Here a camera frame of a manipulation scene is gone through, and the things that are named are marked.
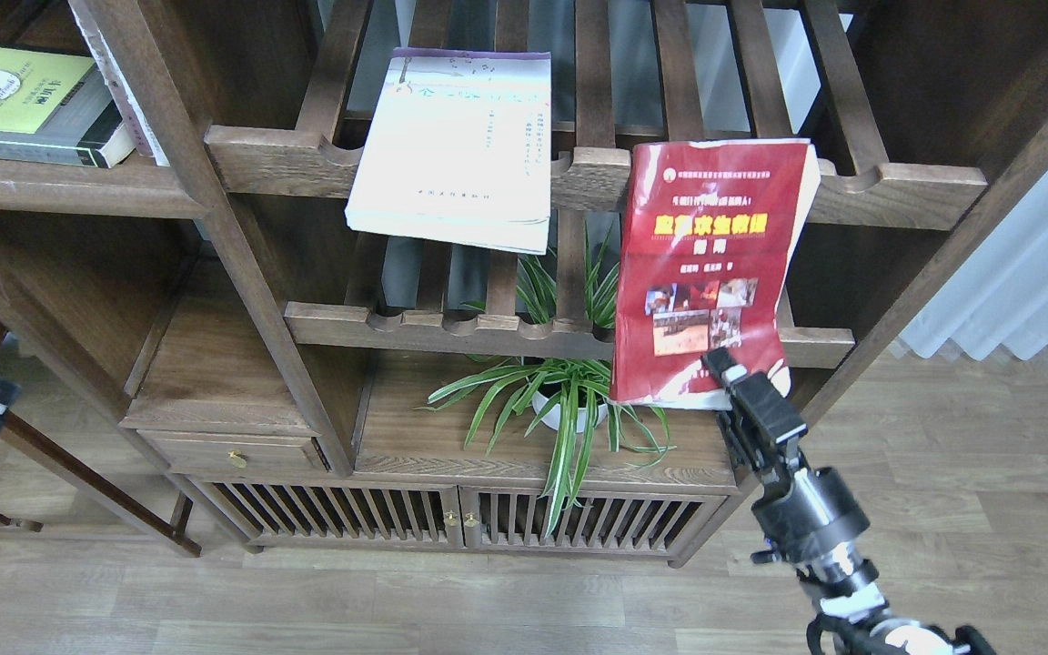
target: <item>book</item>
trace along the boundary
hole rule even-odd
[[[398,48],[346,204],[350,228],[543,254],[547,52]]]
[[[786,395],[776,313],[820,174],[804,138],[633,149],[617,283],[617,402],[724,410],[702,365],[728,348]]]
[[[0,45],[0,158],[109,168],[133,149],[91,58]]]
[[[169,166],[168,157],[148,124],[148,116],[143,111],[140,103],[136,101],[124,70],[116,63],[111,46],[104,39],[104,32],[100,31],[100,26],[95,24],[90,12],[77,7],[78,4],[71,4],[75,24],[80,25],[80,34],[83,34],[84,42],[87,42],[87,49],[91,50],[92,59],[95,59],[95,65],[100,68],[100,74],[104,75],[104,82],[112,91],[112,100],[115,101],[116,109],[119,109],[124,124],[128,126],[128,132],[132,134],[136,153],[153,157],[156,166]]]

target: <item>white flower pot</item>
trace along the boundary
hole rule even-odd
[[[540,391],[532,394],[532,411],[536,411],[537,415],[541,414],[544,410],[544,406],[548,405],[548,396],[542,394]],[[604,418],[608,415],[608,406],[604,402],[597,406],[597,422],[596,425],[604,422]],[[580,435],[585,431],[585,425],[588,422],[589,410],[586,408],[580,408],[576,411],[576,434]],[[552,428],[553,431],[561,431],[561,405],[556,405],[552,410],[548,411],[548,414],[541,416],[541,421],[545,425]]]

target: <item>red book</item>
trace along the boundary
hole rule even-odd
[[[818,178],[803,138],[633,149],[614,401],[728,407],[700,361],[718,347],[789,393],[776,310]]]

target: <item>book spine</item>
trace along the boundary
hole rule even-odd
[[[77,9],[75,3],[71,3],[71,12],[74,14],[77,24],[80,24],[80,32],[87,42],[87,48],[95,59],[95,65],[100,67],[100,73],[104,75],[107,90],[112,93],[112,100],[121,111],[121,117],[128,126],[128,132],[132,134],[136,152],[146,157],[154,157],[157,166],[169,166],[161,145],[149,127],[148,117],[134,97],[132,87],[128,85],[128,79],[124,78],[124,71],[121,70],[119,64],[116,64],[112,49],[107,45],[104,35],[100,32],[100,26],[95,24],[90,13]]]
[[[99,167],[89,148],[59,148],[34,144],[8,144],[0,141],[0,160],[17,162],[62,162],[62,165]]]

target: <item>green book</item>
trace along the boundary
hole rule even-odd
[[[0,158],[109,168],[132,153],[91,58],[0,45]]]

